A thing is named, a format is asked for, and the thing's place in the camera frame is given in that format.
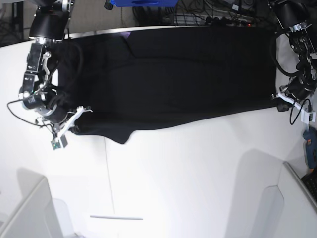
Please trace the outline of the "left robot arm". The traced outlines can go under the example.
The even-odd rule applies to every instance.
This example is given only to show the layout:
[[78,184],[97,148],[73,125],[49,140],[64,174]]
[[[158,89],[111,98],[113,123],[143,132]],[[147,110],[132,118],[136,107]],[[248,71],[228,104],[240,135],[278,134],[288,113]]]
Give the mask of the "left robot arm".
[[[274,12],[281,30],[270,43],[270,55],[276,68],[289,77],[287,85],[280,86],[285,96],[302,102],[314,94],[317,88],[317,32],[313,27],[312,10],[316,10],[315,0],[269,0],[268,6]],[[298,56],[295,72],[287,72],[279,64],[273,53],[273,44],[281,35],[286,35],[291,49]]]

